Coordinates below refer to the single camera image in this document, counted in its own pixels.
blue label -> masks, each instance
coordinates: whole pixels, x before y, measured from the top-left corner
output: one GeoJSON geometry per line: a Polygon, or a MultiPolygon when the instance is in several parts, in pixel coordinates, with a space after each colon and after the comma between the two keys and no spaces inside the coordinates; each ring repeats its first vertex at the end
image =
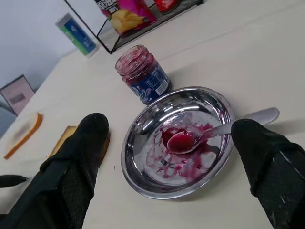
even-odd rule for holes
{"type": "Polygon", "coordinates": [[[152,101],[168,92],[171,87],[171,80],[167,77],[159,64],[156,65],[153,72],[146,76],[145,80],[131,85],[133,92],[136,93],[144,104],[150,104],[152,101]]]}
{"type": "Polygon", "coordinates": [[[82,44],[82,46],[87,50],[88,53],[96,47],[96,44],[91,40],[91,38],[85,33],[85,31],[78,25],[74,19],[70,19],[65,27],[69,30],[73,36],[82,44]]]}

white wall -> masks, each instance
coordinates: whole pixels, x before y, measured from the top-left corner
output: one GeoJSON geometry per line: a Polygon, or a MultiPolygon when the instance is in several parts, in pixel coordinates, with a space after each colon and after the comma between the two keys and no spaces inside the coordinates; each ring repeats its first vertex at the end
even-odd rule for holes
{"type": "MultiPolygon", "coordinates": [[[[69,2],[97,33],[105,17],[94,0],[69,2]]],[[[37,89],[58,60],[75,49],[55,26],[67,12],[74,15],[63,0],[0,0],[0,88],[24,74],[37,89]]]]}

spoon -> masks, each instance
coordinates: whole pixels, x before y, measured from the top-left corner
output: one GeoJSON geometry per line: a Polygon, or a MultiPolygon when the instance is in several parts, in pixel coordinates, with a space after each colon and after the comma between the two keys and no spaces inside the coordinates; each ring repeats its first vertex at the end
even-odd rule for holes
{"type": "MultiPolygon", "coordinates": [[[[252,119],[261,125],[265,125],[276,120],[280,115],[280,111],[276,107],[248,114],[239,119],[252,119]]],[[[229,122],[218,127],[197,133],[195,131],[181,131],[174,134],[167,142],[167,148],[175,154],[187,154],[198,147],[202,141],[209,138],[227,135],[231,133],[231,127],[235,121],[229,122]]]]}

black wire rack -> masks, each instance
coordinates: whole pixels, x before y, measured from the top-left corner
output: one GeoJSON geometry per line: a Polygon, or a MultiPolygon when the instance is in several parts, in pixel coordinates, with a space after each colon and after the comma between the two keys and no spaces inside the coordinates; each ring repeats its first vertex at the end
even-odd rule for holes
{"type": "Polygon", "coordinates": [[[84,23],[88,30],[94,35],[94,37],[101,43],[101,45],[107,50],[109,54],[112,54],[117,49],[128,44],[129,42],[135,40],[136,38],[143,36],[144,34],[156,29],[163,23],[177,17],[179,14],[192,9],[203,3],[203,0],[182,0],[179,5],[167,14],[162,14],[158,10],[157,6],[153,4],[150,6],[151,13],[156,17],[157,21],[141,30],[131,32],[127,36],[120,37],[116,30],[111,26],[109,20],[107,19],[102,25],[101,29],[97,34],[95,34],[88,24],[81,18],[81,16],[76,12],[76,10],[68,3],[68,0],[64,0],[66,4],[71,8],[71,10],[76,14],[76,16],[84,23]]]}

jar label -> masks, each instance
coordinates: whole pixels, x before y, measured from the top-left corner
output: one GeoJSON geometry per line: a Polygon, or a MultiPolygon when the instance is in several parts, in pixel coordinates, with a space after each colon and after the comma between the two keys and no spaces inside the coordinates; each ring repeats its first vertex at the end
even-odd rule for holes
{"type": "Polygon", "coordinates": [[[150,104],[171,88],[171,81],[160,65],[157,65],[152,73],[140,82],[131,85],[133,92],[144,104],[150,104]]]}

